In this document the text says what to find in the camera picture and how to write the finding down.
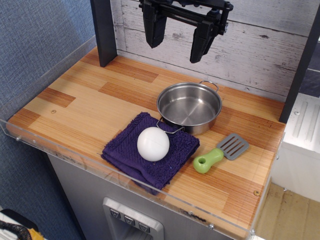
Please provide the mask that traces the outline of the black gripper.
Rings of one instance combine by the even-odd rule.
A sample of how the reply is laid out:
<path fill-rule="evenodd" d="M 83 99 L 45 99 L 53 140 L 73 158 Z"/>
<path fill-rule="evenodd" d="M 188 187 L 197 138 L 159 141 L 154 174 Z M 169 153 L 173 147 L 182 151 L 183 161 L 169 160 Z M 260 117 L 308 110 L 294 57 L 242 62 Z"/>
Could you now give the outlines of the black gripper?
<path fill-rule="evenodd" d="M 190 53 L 193 64 L 208 53 L 217 35 L 226 32 L 228 15 L 234 9 L 226 0 L 141 0 L 139 7 L 151 48 L 162 43 L 168 18 L 196 27 Z"/>

